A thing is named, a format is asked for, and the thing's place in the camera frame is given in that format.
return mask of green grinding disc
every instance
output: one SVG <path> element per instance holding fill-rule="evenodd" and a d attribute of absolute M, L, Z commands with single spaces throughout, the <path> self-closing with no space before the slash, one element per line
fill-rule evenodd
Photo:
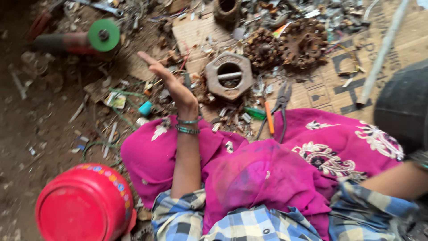
<path fill-rule="evenodd" d="M 100 37 L 100 31 L 104 32 L 104 39 Z M 120 30 L 112 20 L 100 19 L 89 28 L 88 38 L 94 49 L 107 52 L 119 43 Z"/>

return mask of hand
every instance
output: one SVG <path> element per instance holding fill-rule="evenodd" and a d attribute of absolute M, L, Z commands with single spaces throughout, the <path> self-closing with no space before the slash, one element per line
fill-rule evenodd
<path fill-rule="evenodd" d="M 178 116 L 183 121 L 194 121 L 199 115 L 198 100 L 178 79 L 171 74 L 161 63 L 143 51 L 138 52 L 148 65 L 149 70 L 162 79 L 178 109 Z"/>

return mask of red plastic container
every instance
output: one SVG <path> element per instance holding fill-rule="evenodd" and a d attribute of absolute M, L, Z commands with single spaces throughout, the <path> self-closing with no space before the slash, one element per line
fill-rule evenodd
<path fill-rule="evenodd" d="M 135 225 L 131 190 L 115 170 L 78 165 L 49 182 L 36 204 L 46 241 L 112 241 Z"/>

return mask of plaid shirt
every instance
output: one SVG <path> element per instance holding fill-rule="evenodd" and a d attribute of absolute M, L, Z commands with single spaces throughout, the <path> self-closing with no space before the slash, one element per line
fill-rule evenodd
<path fill-rule="evenodd" d="M 321 241 L 318 232 L 296 208 L 289 213 L 265 205 L 239 208 L 202 235 L 205 191 L 172 199 L 170 191 L 159 194 L 153 206 L 152 224 L 156 240 L 180 241 Z M 382 195 L 341 180 L 331 200 L 329 233 L 332 241 L 393 240 L 388 232 L 393 216 L 404 217 L 416 210 L 415 203 Z"/>

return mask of checkered sleeve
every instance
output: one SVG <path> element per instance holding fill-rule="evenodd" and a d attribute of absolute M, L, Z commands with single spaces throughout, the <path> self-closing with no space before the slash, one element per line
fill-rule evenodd
<path fill-rule="evenodd" d="M 171 190 L 160 193 L 153 204 L 155 240 L 198 241 L 202 236 L 205 190 L 185 194 L 180 199 L 173 199 L 170 194 Z"/>
<path fill-rule="evenodd" d="M 329 233 L 332 241 L 389 241 L 393 217 L 406 217 L 418 206 L 403 199 L 368 190 L 353 181 L 338 179 L 339 191 L 331 199 Z"/>

